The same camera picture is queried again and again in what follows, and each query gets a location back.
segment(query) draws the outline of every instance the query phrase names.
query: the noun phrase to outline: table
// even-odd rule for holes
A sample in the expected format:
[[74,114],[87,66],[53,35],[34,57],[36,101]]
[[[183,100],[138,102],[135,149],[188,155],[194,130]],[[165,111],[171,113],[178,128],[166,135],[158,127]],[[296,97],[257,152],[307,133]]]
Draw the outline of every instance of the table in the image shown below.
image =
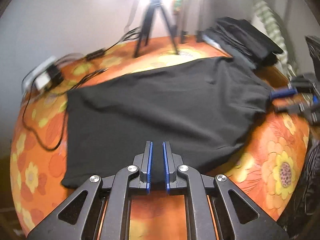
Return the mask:
[[[135,42],[120,44],[102,58],[76,61],[62,69],[65,80],[52,92],[62,92],[84,75],[97,68],[109,69],[91,79],[85,86],[95,85],[127,73],[166,67],[204,57],[225,57],[223,51],[205,43],[196,43],[193,37],[180,44],[180,55],[174,55],[168,37],[153,38],[144,47],[139,58],[132,58]],[[274,67],[256,73],[274,87],[286,84],[286,79]],[[288,100],[278,100],[287,104]],[[67,97],[46,94],[26,110],[26,122],[34,127],[42,141],[56,145],[62,130],[62,119]],[[15,209],[24,233],[27,235],[45,216],[58,206],[72,190],[60,181],[66,170],[67,129],[64,128],[60,147],[46,152],[34,134],[22,126],[22,104],[14,129],[11,149],[10,176]],[[257,126],[246,147],[234,154],[224,165],[209,175],[226,174],[274,220],[287,205],[299,179],[309,138],[309,126],[296,115],[270,111],[265,121]],[[130,240],[187,239],[183,196],[167,196],[154,191],[148,196],[132,200]]]

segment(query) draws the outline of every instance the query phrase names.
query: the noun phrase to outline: black t-shirt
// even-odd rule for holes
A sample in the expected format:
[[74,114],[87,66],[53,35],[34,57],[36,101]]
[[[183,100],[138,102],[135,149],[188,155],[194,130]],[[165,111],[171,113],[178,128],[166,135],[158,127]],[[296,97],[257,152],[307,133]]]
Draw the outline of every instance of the black t-shirt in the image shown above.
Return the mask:
[[226,57],[127,74],[68,92],[68,158],[62,184],[116,174],[153,141],[152,183],[164,181],[162,142],[201,173],[238,151],[271,88]]

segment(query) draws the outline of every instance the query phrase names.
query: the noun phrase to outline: folded black clothing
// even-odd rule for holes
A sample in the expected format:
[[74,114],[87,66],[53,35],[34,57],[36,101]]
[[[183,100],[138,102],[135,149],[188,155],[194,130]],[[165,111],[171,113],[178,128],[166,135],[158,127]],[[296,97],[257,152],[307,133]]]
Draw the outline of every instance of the folded black clothing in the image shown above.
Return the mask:
[[132,164],[153,141],[151,182],[164,181],[162,142],[200,172],[226,162],[269,105],[271,88],[232,58],[197,59],[71,90],[62,180],[76,188]]
[[278,61],[275,54],[283,53],[278,45],[246,20],[219,18],[215,27],[207,29],[204,33],[218,42],[230,55],[235,57],[234,52],[240,52],[256,68],[274,65]]

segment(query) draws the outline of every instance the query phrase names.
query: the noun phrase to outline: black fabric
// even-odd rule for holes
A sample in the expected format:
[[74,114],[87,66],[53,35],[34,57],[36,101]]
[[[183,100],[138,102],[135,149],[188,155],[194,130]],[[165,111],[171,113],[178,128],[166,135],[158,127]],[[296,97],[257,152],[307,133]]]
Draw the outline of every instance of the black fabric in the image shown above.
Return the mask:
[[116,174],[154,142],[152,182],[164,181],[162,142],[207,172],[243,145],[271,88],[232,58],[198,59],[68,92],[68,158],[62,184]]
[[316,77],[318,81],[320,81],[320,38],[316,36],[306,36],[306,42],[313,61]]
[[207,29],[205,34],[230,55],[242,54],[255,65],[253,68],[272,66],[278,61],[275,54],[283,53],[278,45],[246,20],[218,18],[216,26]]
[[[319,205],[320,141],[313,139],[305,158],[298,184],[277,222],[292,239],[295,239],[310,220],[316,219],[319,221],[320,215],[319,212],[316,212],[316,209],[319,209]],[[316,224],[316,229],[319,236],[320,228],[318,224]]]

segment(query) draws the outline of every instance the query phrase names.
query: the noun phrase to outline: metal screw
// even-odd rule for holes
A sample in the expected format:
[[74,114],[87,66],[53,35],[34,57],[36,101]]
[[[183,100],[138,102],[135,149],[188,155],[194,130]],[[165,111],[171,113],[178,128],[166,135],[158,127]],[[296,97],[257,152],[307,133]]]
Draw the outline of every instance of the metal screw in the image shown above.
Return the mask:
[[181,165],[181,166],[179,166],[179,170],[180,171],[187,171],[187,170],[189,170],[189,167],[187,165]]
[[220,182],[225,182],[227,180],[227,177],[223,174],[219,174],[217,176],[217,180],[220,181]]
[[138,169],[138,167],[135,166],[135,165],[130,165],[130,166],[128,167],[128,171],[130,171],[130,172],[135,172],[137,169]]
[[100,177],[98,175],[93,175],[90,177],[90,181],[95,183],[98,182],[100,180]]

